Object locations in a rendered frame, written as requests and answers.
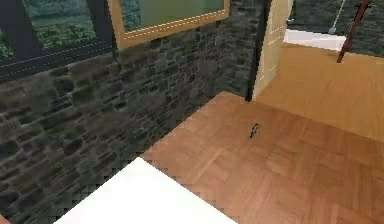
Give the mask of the white bed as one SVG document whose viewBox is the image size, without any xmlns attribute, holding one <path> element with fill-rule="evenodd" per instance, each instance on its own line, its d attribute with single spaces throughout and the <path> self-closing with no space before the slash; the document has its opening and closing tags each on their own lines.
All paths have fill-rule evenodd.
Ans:
<svg viewBox="0 0 384 224">
<path fill-rule="evenodd" d="M 314 33 L 300 30 L 287 29 L 284 36 L 284 41 L 290 44 L 303 45 L 308 47 L 316 47 L 328 50 L 340 51 L 344 42 L 345 36 L 337 36 L 330 34 Z"/>
</svg>

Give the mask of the dark red wooden pole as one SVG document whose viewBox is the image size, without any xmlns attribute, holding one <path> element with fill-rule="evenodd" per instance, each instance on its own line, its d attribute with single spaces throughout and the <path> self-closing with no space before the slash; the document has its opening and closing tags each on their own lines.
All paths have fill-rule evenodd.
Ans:
<svg viewBox="0 0 384 224">
<path fill-rule="evenodd" d="M 342 62 L 345 54 L 350 49 L 350 47 L 352 45 L 353 34 L 357 30 L 358 26 L 360 25 L 366 9 L 370 8 L 370 1 L 371 0 L 362 0 L 361 3 L 357 5 L 358 10 L 357 10 L 356 15 L 353 19 L 351 27 L 348 31 L 348 34 L 346 36 L 346 40 L 344 41 L 343 46 L 341 48 L 341 51 L 338 55 L 338 58 L 337 58 L 338 63 Z"/>
</svg>

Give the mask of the pale wooden room door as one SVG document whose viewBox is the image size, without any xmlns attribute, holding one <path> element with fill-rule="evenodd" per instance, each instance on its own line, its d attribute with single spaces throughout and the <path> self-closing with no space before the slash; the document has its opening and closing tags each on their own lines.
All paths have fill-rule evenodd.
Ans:
<svg viewBox="0 0 384 224">
<path fill-rule="evenodd" d="M 254 84 L 252 99 L 273 80 L 279 60 L 280 48 L 284 41 L 287 20 L 291 14 L 294 0 L 272 0 L 269 7 L 266 31 Z"/>
</svg>

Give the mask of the dark framed window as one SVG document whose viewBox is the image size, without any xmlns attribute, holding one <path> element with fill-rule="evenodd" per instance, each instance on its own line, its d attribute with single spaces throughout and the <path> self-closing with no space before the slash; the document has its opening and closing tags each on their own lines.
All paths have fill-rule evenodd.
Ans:
<svg viewBox="0 0 384 224">
<path fill-rule="evenodd" d="M 0 83 L 111 51 L 107 0 L 0 0 Z"/>
</svg>

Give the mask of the white table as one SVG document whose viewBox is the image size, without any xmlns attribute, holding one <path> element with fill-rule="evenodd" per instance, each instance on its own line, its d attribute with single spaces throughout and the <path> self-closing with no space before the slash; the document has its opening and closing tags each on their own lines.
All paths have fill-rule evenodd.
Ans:
<svg viewBox="0 0 384 224">
<path fill-rule="evenodd" d="M 137 158 L 53 224 L 237 223 Z"/>
</svg>

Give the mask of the wood framed picture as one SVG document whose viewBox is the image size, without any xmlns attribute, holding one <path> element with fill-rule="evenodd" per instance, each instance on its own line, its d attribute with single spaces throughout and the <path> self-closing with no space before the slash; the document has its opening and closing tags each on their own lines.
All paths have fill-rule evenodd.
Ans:
<svg viewBox="0 0 384 224">
<path fill-rule="evenodd" d="M 116 45 L 125 49 L 229 17 L 230 0 L 107 0 Z"/>
</svg>

